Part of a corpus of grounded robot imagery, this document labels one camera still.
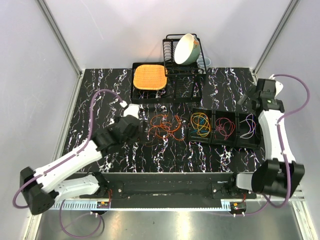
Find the black dish rack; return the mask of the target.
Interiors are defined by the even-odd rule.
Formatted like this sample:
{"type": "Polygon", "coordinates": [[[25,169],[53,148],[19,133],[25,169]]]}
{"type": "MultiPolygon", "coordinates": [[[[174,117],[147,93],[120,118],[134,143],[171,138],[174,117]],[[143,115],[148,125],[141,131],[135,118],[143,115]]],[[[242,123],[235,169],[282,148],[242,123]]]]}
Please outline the black dish rack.
{"type": "Polygon", "coordinates": [[[197,34],[168,34],[162,40],[162,50],[166,76],[206,76],[205,57],[197,34]]]}

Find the orange woven mat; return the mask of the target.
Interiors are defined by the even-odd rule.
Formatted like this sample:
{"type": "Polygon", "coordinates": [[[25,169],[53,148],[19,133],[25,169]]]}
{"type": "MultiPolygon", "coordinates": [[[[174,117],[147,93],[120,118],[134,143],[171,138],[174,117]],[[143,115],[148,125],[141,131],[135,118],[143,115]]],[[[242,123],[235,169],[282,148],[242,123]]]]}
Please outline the orange woven mat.
{"type": "Polygon", "coordinates": [[[157,91],[167,85],[167,69],[159,64],[143,64],[136,68],[133,86],[138,90],[157,91]]]}

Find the black bin middle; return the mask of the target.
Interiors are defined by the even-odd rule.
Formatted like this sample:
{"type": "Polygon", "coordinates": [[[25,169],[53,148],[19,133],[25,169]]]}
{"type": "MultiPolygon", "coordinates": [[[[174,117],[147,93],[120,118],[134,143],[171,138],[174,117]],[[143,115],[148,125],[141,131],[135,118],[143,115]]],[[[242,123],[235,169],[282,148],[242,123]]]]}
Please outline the black bin middle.
{"type": "Polygon", "coordinates": [[[214,145],[226,145],[235,147],[236,134],[236,113],[232,111],[213,111],[213,137],[211,143],[214,145]]]}

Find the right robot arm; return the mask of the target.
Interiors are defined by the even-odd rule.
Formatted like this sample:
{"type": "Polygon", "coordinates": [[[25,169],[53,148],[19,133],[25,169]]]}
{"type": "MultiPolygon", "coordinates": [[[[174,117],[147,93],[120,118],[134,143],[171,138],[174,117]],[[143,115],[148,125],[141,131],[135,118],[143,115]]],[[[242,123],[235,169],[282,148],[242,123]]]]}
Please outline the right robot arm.
{"type": "Polygon", "coordinates": [[[260,78],[238,101],[241,105],[246,98],[252,100],[252,109],[262,131],[265,161],[255,172],[234,175],[233,182],[227,185],[232,198],[251,191],[288,200],[305,174],[304,165],[298,164],[292,154],[286,134],[285,118],[291,112],[285,112],[283,102],[276,98],[282,89],[279,81],[260,78]]]}

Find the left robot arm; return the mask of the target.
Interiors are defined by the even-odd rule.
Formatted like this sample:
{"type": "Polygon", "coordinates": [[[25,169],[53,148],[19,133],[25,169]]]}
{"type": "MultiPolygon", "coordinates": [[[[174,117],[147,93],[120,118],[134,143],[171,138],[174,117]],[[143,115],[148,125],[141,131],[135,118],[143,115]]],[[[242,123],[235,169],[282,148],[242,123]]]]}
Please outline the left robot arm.
{"type": "Polygon", "coordinates": [[[88,172],[80,178],[70,177],[106,155],[119,152],[124,144],[144,142],[146,134],[146,121],[132,115],[119,117],[55,162],[37,169],[24,168],[20,172],[20,188],[27,208],[33,215],[39,215],[61,200],[107,197],[109,183],[102,174],[88,172]]]}

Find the cream ceramic bowl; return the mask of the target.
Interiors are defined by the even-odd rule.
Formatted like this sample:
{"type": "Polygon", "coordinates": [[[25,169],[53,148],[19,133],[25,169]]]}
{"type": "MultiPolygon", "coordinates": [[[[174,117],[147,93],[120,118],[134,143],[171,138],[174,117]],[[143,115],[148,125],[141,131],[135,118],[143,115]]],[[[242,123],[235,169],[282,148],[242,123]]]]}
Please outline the cream ceramic bowl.
{"type": "Polygon", "coordinates": [[[178,65],[190,65],[197,61],[201,53],[200,42],[191,33],[182,36],[174,51],[174,61],[178,65]]]}

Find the black bin left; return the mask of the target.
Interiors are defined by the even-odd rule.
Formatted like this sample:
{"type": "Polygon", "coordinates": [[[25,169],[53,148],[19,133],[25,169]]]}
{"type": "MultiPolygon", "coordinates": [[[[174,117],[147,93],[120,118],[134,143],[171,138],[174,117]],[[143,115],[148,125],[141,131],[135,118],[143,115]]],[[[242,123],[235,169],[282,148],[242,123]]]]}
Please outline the black bin left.
{"type": "Polygon", "coordinates": [[[213,111],[194,107],[189,115],[188,136],[189,142],[211,144],[213,137],[213,111]]]}

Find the light blue cup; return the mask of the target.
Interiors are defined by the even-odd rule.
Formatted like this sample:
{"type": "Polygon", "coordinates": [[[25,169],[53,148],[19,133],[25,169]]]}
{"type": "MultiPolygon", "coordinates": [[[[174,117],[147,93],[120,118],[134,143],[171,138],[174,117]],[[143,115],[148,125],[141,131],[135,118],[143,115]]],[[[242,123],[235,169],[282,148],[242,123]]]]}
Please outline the light blue cup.
{"type": "Polygon", "coordinates": [[[198,67],[202,70],[208,70],[211,65],[211,59],[206,56],[199,57],[196,62],[198,67]]]}

